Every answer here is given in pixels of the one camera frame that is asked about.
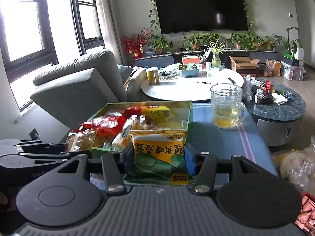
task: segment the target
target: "green-edged box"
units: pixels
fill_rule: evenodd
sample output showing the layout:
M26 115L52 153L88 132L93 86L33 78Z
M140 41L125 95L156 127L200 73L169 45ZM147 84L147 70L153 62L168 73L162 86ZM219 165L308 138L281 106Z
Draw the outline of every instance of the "green-edged box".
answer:
M184 120L187 122L186 132L189 133L189 125L193 119L193 110L191 101L146 101L146 102L126 102L126 103L108 103L101 110L95 113L89 120L104 116L108 111L111 110L124 110L128 107L133 106L167 106L172 109L175 113L174 117L171 120L181 121ZM92 148L93 158L99 158L103 152L110 152L112 150L103 149L103 148Z

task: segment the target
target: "television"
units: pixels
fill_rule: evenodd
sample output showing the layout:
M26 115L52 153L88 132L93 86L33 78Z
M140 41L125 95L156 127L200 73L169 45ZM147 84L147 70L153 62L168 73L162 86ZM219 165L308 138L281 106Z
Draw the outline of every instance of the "television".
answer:
M248 31L244 0L156 0L162 34Z

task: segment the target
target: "ribbed black surface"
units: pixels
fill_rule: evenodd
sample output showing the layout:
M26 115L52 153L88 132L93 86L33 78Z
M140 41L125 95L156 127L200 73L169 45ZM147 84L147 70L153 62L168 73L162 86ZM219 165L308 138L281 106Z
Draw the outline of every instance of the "ribbed black surface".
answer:
M133 187L125 196L109 198L99 214L77 227L49 231L25 225L18 233L21 236L304 235L294 224L271 230L239 225L224 216L211 198L193 195L185 186Z

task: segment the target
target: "gray armchair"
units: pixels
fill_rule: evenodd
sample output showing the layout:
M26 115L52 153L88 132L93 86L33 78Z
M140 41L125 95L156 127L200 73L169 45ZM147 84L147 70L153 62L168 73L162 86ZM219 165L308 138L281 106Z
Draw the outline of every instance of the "gray armchair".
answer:
M147 100L141 91L145 79L144 68L134 72L117 65L113 53L105 50L42 72L33 81L31 99L64 125L78 128L107 103Z

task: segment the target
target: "black window frame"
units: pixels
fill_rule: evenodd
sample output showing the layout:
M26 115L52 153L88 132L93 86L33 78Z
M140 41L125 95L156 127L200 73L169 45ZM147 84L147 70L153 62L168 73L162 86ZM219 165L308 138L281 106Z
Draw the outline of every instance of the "black window frame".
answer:
M28 54L24 57L10 61L9 52L7 49L7 41L4 27L4 17L0 11L0 47L2 58L4 62L4 68L7 74L9 83L15 81L35 69L38 69L42 66L52 64L58 64L58 58L54 46L53 37L51 34L49 14L48 14L48 5L47 0L23 0L21 2L37 2L38 10L38 21L40 32L42 35L42 42L44 48L40 51L37 51L32 54ZM24 108L30 105L32 101L29 101L27 104L20 108L22 111Z
M82 22L81 22L79 5L86 5L86 6L95 7L96 13L97 13L97 8L96 8L96 1L95 0L93 0L93 3L80 1L80 0L71 0L72 17L73 17L73 23L74 23L74 26L76 29L76 36L77 36L77 42L78 42L80 54L85 55L86 50L89 50L89 49L92 49L95 47L99 47L99 46L103 46L103 48L105 49L105 44L104 44L104 40L103 40L102 35L99 37L85 39L83 27L82 27ZM98 20L98 26L99 26L99 31L100 31L100 20L98 18L98 14L97 14L97 20Z

